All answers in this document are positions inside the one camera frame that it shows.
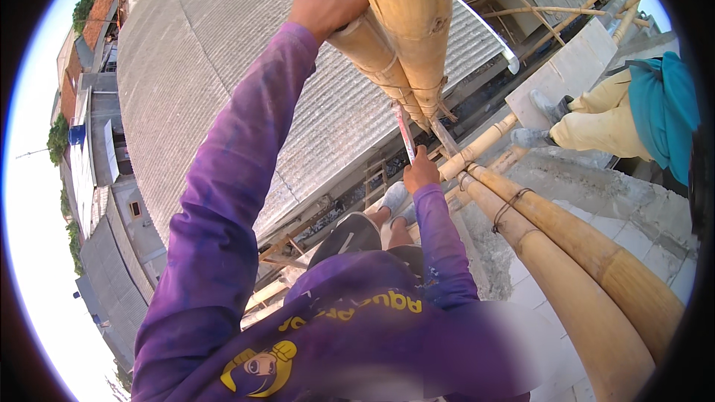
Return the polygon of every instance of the teal shirt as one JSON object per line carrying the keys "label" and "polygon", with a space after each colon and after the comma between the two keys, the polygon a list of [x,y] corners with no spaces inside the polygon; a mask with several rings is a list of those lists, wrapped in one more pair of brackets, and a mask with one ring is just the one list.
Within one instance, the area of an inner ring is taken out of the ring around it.
{"label": "teal shirt", "polygon": [[673,177],[688,185],[692,132],[700,123],[695,85],[688,67],[673,52],[663,60],[646,59],[657,74],[630,66],[630,111],[643,145],[661,168],[671,168]]}

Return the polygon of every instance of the shoe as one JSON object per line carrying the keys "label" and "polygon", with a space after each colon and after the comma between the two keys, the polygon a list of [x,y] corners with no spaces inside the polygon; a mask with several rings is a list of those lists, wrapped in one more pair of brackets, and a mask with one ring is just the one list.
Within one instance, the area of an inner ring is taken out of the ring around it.
{"label": "shoe", "polygon": [[397,220],[397,218],[405,218],[405,220],[407,221],[406,227],[409,227],[415,222],[417,222],[417,211],[415,209],[415,203],[412,202],[410,206],[405,208],[404,211],[402,211],[390,221],[390,229],[393,227],[393,223]]}
{"label": "shoe", "polygon": [[568,108],[568,103],[573,101],[572,97],[565,95],[558,103],[553,104],[544,94],[536,89],[529,92],[529,99],[531,103],[549,119],[552,126],[561,121],[561,118],[571,111]]}
{"label": "shoe", "polygon": [[409,195],[409,192],[407,192],[407,188],[405,188],[405,182],[395,182],[385,192],[385,197],[382,198],[382,205],[378,208],[378,211],[382,209],[382,207],[388,207],[390,209],[390,217],[394,216],[395,211],[402,205],[407,195]]}
{"label": "shoe", "polygon": [[511,142],[526,148],[558,146],[549,136],[548,129],[514,129],[511,131]]}

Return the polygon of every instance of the black shorts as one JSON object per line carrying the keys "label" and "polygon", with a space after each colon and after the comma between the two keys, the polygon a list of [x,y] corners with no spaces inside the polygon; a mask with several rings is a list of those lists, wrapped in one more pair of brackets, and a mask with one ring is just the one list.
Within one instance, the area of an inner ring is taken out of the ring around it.
{"label": "black shorts", "polygon": [[[320,244],[308,264],[308,270],[330,256],[375,250],[382,250],[380,229],[364,213],[351,213]],[[389,248],[387,252],[397,256],[417,277],[420,284],[423,283],[424,254],[421,246],[397,246]]]}

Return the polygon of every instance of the cartoon character print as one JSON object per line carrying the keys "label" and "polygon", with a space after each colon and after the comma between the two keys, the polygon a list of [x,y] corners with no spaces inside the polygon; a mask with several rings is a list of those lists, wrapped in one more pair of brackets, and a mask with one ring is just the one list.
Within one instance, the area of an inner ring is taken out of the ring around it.
{"label": "cartoon character print", "polygon": [[236,383],[231,377],[231,371],[237,366],[242,366],[246,374],[264,377],[260,379],[258,388],[246,394],[246,396],[268,397],[288,382],[292,359],[297,352],[298,348],[289,340],[279,341],[274,344],[271,351],[255,353],[254,350],[248,348],[226,364],[221,375],[221,381],[228,389],[236,392]]}

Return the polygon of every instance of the yellow pants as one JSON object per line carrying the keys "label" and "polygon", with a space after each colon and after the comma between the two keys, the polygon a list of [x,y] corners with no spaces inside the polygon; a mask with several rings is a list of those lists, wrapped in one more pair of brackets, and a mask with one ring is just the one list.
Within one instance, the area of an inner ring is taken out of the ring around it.
{"label": "yellow pants", "polygon": [[618,157],[653,160],[633,123],[629,84],[628,69],[601,81],[568,105],[571,112],[551,128],[549,135],[567,149],[599,149]]}

